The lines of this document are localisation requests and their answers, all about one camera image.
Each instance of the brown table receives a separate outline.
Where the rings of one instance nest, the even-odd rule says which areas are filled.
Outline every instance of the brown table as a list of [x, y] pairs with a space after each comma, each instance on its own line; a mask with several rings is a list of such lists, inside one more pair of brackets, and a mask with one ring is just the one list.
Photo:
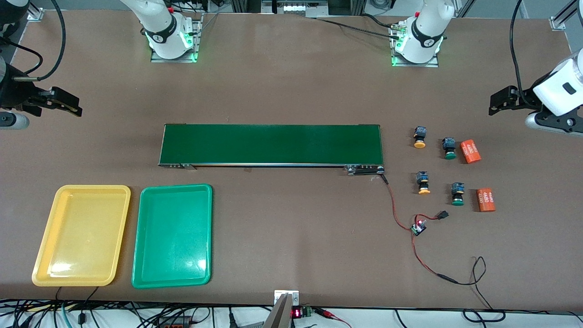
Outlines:
[[[393, 68], [386, 39], [294, 15], [220, 15], [205, 30], [197, 64], [150, 64], [131, 12], [65, 12], [67, 48], [40, 86], [81, 98], [82, 118], [46, 110], [24, 131], [0, 134], [0, 296], [52, 298], [30, 279], [56, 190], [125, 184], [132, 190], [114, 282], [96, 299], [263, 303], [274, 289], [328, 306], [482, 308], [414, 258], [378, 177], [339, 169], [158, 168], [164, 123], [380, 124], [387, 177], [402, 221], [430, 222], [417, 240], [435, 271], [468, 281], [472, 256], [488, 271], [480, 290], [496, 308], [583, 309], [582, 139], [526, 128], [527, 111], [488, 117], [490, 95], [515, 83], [508, 21], [454, 19], [439, 69]], [[378, 32], [365, 18], [341, 21]], [[570, 52], [546, 20], [519, 20], [516, 48], [525, 85]], [[23, 44], [57, 56], [54, 12], [31, 23]], [[15, 65], [34, 58], [18, 52]], [[413, 129], [429, 129], [427, 148]], [[473, 138], [483, 160], [445, 160], [443, 137]], [[414, 174], [430, 174], [429, 196]], [[449, 205], [449, 184], [467, 204]], [[202, 287], [136, 290], [131, 270], [144, 187], [209, 183], [215, 189], [212, 279]], [[479, 213], [474, 189], [491, 187], [497, 212]], [[91, 288], [64, 288], [84, 299]]]

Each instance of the orange cylinder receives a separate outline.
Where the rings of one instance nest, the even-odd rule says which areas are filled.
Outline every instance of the orange cylinder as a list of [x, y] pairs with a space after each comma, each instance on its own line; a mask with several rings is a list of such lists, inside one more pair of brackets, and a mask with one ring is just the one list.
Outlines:
[[462, 148], [463, 155], [468, 164], [475, 163], [482, 159], [480, 153], [477, 152], [476, 143], [473, 142], [472, 139], [462, 142], [459, 146]]
[[480, 212], [494, 212], [496, 206], [494, 205], [494, 197], [492, 196], [492, 189], [482, 188], [476, 190], [477, 202], [480, 205]]

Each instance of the light blue cable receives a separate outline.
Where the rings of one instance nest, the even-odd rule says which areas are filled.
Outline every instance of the light blue cable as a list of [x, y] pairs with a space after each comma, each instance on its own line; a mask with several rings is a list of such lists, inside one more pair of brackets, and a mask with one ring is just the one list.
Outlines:
[[65, 311], [65, 302], [63, 302], [63, 305], [61, 305], [61, 312], [63, 313], [63, 319], [65, 319], [67, 328], [73, 328], [73, 326], [71, 326], [71, 322], [69, 322], [69, 318], [67, 317], [67, 312]]

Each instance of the metal post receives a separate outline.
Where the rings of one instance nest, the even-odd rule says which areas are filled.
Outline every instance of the metal post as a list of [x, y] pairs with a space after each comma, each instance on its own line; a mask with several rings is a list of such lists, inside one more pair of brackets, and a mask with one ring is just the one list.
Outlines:
[[565, 22], [577, 12], [578, 0], [571, 0], [559, 12], [550, 17], [550, 27], [553, 31], [562, 31], [565, 29]]
[[293, 295], [281, 294], [265, 319], [263, 328], [290, 328], [292, 326]]
[[32, 2], [29, 5], [29, 16], [26, 18], [29, 22], [40, 22], [43, 19], [44, 9], [35, 6]]
[[469, 10], [472, 8], [476, 0], [468, 0], [465, 5], [459, 10], [458, 15], [456, 17], [463, 18], [465, 17]]

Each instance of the green cap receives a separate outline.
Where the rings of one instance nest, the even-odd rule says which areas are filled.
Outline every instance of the green cap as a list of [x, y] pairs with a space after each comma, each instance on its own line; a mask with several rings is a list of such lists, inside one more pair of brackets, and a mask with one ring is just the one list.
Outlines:
[[457, 156], [455, 155], [455, 152], [447, 152], [445, 153], [445, 159], [455, 159]]

